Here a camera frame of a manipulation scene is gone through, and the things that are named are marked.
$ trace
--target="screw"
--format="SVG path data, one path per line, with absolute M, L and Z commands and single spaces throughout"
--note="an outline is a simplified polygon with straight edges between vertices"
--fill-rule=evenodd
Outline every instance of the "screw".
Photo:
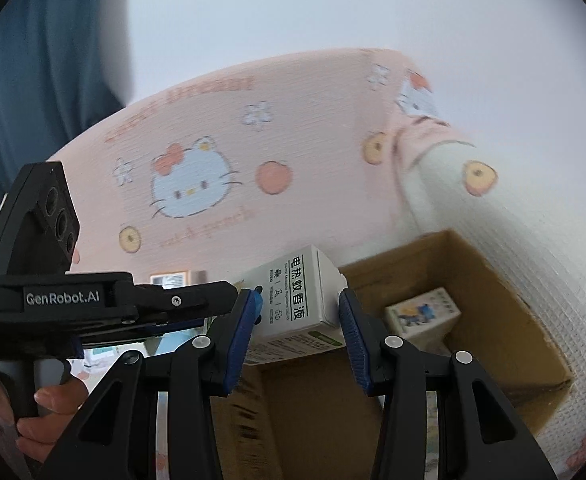
M 466 350 L 460 350 L 455 354 L 455 359 L 463 365 L 468 365 L 473 360 L 473 356 Z
M 128 352 L 124 352 L 124 354 L 122 354 L 122 362 L 124 362 L 126 365 L 132 365 L 140 360 L 140 355 L 140 352 L 137 350 L 129 350 Z
M 206 348 L 211 344 L 211 339 L 209 339 L 205 335 L 198 335 L 195 339 L 193 339 L 191 344 L 195 348 Z
M 389 335 L 386 339 L 384 339 L 384 343 L 390 348 L 400 348 L 404 344 L 401 337 L 396 335 Z

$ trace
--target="round hole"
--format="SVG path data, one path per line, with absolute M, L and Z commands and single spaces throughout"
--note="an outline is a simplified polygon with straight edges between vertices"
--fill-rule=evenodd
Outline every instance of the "round hole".
M 58 218 L 55 220 L 55 236 L 58 240 L 62 240 L 64 233 L 67 231 L 67 212 L 61 210 L 58 213 Z
M 67 238 L 67 253 L 73 252 L 73 246 L 75 245 L 75 243 L 76 238 L 73 236 L 73 233 L 69 233 Z
M 47 215 L 51 216 L 53 213 L 55 213 L 56 205 L 58 205 L 58 190 L 52 187 L 47 193 L 47 201 L 44 204 Z

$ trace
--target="barcode label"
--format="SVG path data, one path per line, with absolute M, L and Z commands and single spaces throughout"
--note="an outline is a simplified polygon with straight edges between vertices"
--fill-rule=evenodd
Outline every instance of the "barcode label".
M 153 274 L 150 277 L 152 285 L 160 285 L 163 288 L 178 288 L 187 286 L 186 272 L 173 272 L 170 274 Z

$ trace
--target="hello kitty face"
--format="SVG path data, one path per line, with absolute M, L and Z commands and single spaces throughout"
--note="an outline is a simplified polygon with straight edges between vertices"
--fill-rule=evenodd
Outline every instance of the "hello kitty face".
M 423 76 L 415 72 L 409 72 L 404 79 L 395 102 L 407 115 L 437 118 L 431 86 Z
M 171 144 L 153 161 L 155 214 L 183 218 L 205 211 L 220 202 L 232 184 L 242 184 L 231 181 L 234 173 L 237 171 L 231 171 L 224 156 L 215 151 L 211 137 L 196 140 L 188 150 Z

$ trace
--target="cardboard box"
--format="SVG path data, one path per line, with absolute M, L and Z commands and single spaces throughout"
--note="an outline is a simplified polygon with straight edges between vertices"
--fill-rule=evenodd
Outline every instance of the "cardboard box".
M 459 309 L 443 286 L 401 301 L 385 309 L 385 321 L 391 333 L 430 352 L 442 343 L 457 318 Z
M 338 300 L 346 278 L 317 248 L 305 247 L 248 271 L 239 286 L 262 287 L 262 320 L 245 364 L 257 365 L 344 346 Z
M 534 433 L 567 395 L 570 371 L 545 330 L 454 232 L 342 272 L 376 316 L 444 286 L 462 312 L 446 345 L 479 359 Z M 382 413 L 355 383 L 345 349 L 245 367 L 242 380 L 213 404 L 225 480 L 368 480 Z

